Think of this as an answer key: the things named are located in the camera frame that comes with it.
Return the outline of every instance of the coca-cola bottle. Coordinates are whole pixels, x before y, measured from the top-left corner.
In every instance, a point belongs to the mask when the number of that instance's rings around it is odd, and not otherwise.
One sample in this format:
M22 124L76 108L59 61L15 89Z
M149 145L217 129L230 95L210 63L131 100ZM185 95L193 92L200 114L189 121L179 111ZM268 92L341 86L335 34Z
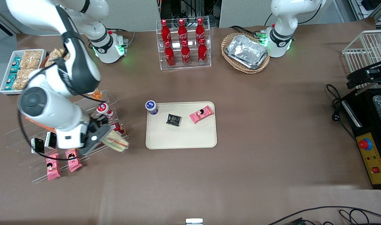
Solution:
M185 20L179 19L179 29L178 29L179 43L183 47L183 43L188 45L188 31L185 27Z
M206 40L200 39L200 45L199 45L199 64L205 65L207 61L207 47L206 47Z
M197 28L196 28L196 45L200 44L200 40L204 39L204 26L203 18L197 19Z
M166 60L168 63L168 67L174 67L175 66L175 58L173 57L173 50L171 48L171 45L169 42L165 43L166 49L164 50L164 53L166 55Z
M164 45L165 43L169 43L171 45L171 32L169 31L169 28L167 27L167 21L166 19L161 20L161 37L163 37Z
M185 67L190 65L190 49L188 47L188 40L182 41L182 63Z

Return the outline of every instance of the table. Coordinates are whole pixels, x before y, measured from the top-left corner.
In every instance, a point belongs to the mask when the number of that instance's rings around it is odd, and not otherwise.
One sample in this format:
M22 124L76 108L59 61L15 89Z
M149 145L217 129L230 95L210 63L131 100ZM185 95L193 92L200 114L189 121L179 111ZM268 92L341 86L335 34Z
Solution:
M359 150L331 120L332 97L324 91L331 83L348 93L341 50L374 28L371 19L299 26L285 56L255 75L222 57L220 43L231 29L212 29L211 68L161 71L154 32L137 33L128 57L114 64L91 54L102 73L100 89L118 101L130 149L104 150L73 177L50 182L31 183L30 169L6 149L4 134L18 127L17 97L0 95L0 224L184 224L186 218L268 224L322 205L381 213L381 191L370 189ZM19 49L61 47L59 37L17 39ZM149 99L212 101L216 147L147 149ZM341 221L335 209L301 216Z

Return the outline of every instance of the acrylic bottle rack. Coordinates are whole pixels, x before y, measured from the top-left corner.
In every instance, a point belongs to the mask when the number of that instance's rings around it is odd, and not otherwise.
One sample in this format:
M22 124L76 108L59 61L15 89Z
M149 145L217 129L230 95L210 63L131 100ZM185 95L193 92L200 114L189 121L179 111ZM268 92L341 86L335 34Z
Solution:
M117 102L107 91L102 91L102 98L100 99L102 101L106 101L106 103L109 105L109 108L114 111L114 114L111 118L109 118L108 123L113 124L115 122L119 122L122 124L122 122L117 117L116 109L114 107L114 104ZM90 114L91 117L97 118L99 113L96 111L96 108L98 107L99 103L87 98L83 98L77 102L74 102L74 104L79 105L86 113ZM22 122L28 122L24 117L22 117ZM42 140L45 139L47 130L32 123L29 122L29 124L25 125L23 127L25 129L25 132L27 133L29 139L32 138L40 138ZM29 168L30 174L31 174L31 181L32 182L40 182L45 179L47 179L47 170L46 170L46 159L37 155L31 153L31 148L24 140L20 128L17 128L13 131L10 131L5 134L6 137L6 146L8 150L13 150L17 153L18 157L18 163L19 165L22 165L25 168ZM90 152L88 155L82 155L79 158L80 162L84 162L85 160L88 160L92 155L106 149L106 145L99 145L96 147L92 152ZM66 158L65 155L66 149L54 149L50 150L48 148L45 148L45 155L51 155L54 153L59 153L60 158ZM61 176L70 176L72 174L80 174L80 171L78 172L69 172L68 170L68 163L67 161L60 161L60 171Z
M167 26L171 31L172 50L175 57L175 66L170 68L166 61L164 54L165 46L161 37L161 20L156 21L156 34L157 34L157 47L160 61L161 70L180 69L180 68L194 68L194 67L210 67L211 66L211 35L210 35L210 21L208 17L202 17L204 22L204 38L206 39L207 47L207 61L205 65L200 65L198 60L198 46L196 45L196 28L197 19L200 17L184 18L186 30L188 31L188 45L190 49L190 65L185 67L182 63L181 47L179 44L178 28L179 19L167 20Z

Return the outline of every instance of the gray wall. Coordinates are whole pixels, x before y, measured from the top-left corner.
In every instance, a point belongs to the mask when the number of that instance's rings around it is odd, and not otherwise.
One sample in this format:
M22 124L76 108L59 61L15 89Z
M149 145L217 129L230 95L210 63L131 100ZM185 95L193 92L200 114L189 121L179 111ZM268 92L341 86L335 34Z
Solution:
M318 14L306 24L315 24L324 14L332 0L326 0ZM271 14L271 0L222 0L221 21L219 27L230 27L238 25L241 27L252 27L264 25ZM306 21L314 15L313 13L297 16L299 22ZM271 16L267 25L275 23L276 17Z
M110 16L102 23L109 28L128 31L156 30L160 14L156 0L106 0Z
M156 20L160 18L156 0L106 1L110 7L110 16L102 21L106 27L120 28L128 31L149 31L156 29ZM25 34L57 34L55 32L34 30L21 24L8 11L6 0L0 0L0 14Z

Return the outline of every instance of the pink snack package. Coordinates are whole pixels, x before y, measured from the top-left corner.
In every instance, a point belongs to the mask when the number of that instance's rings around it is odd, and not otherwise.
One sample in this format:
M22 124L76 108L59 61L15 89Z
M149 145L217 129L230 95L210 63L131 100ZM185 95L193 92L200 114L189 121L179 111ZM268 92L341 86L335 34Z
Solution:
M77 157L77 153L76 153L76 149L69 149L69 150L66 150L66 156L67 156L67 159L70 159L70 158L75 158ZM69 160L68 161L68 167L69 167L69 171L73 172L75 171L76 169L80 168L82 166L82 164L79 162L79 159L78 158L75 158L73 160Z
M52 158L58 158L58 153L49 155L49 157ZM60 175L60 163L55 159L46 159L46 166L47 166L47 178L49 181L51 181L54 178L61 177Z
M209 106L206 106L199 111L190 114L189 117L194 122L194 124L196 124L197 121L200 121L212 114L214 114L212 109Z

